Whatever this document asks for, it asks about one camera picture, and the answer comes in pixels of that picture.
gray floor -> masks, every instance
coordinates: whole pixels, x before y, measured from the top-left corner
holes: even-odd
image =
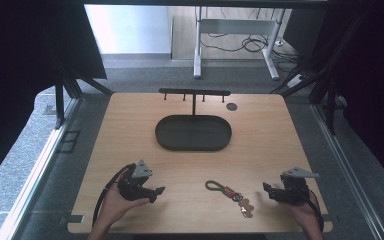
[[[279,84],[270,79],[261,60],[205,61],[199,80],[192,76],[191,61],[173,61],[164,54],[108,55],[104,56],[104,64],[108,80],[98,82],[116,92],[157,92],[161,87],[177,87],[268,93]],[[67,221],[110,97],[82,81],[79,83],[84,94],[74,109],[74,116],[69,119],[69,132],[58,145],[57,154],[51,159],[14,239],[86,238],[86,235],[69,233]],[[318,122],[314,107],[307,101],[310,90],[311,86],[288,97],[286,102],[310,165],[321,175],[318,184],[329,211],[327,217],[334,224],[325,237],[376,239]],[[0,169],[0,226],[55,124],[55,115],[43,114],[47,106],[54,105],[53,97],[52,89],[38,96],[31,121],[5,160],[5,167]],[[323,110],[323,104],[315,107]],[[337,110],[335,116],[336,139],[384,226],[384,170],[343,119],[342,111]],[[74,142],[70,139],[72,135],[78,137]],[[110,239],[160,238],[305,239],[302,233],[110,236]]]

wooden tabletop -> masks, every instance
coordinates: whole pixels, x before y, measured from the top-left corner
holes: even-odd
[[[228,110],[234,103],[237,110]],[[262,182],[283,187],[280,174],[293,167],[311,171],[283,98],[273,94],[197,97],[196,114],[216,115],[232,127],[229,145],[216,152],[175,152],[162,148],[155,126],[173,114],[191,114],[192,96],[160,93],[116,93],[111,97],[69,223],[72,233],[91,230],[102,188],[127,164],[143,159],[153,171],[145,188],[166,187],[153,204],[129,211],[111,232],[125,233],[256,233],[301,231],[290,213],[263,190]],[[255,207],[244,218],[237,203],[205,188],[215,180],[242,193]],[[316,181],[307,184],[327,214]],[[332,223],[325,223],[325,231]]]

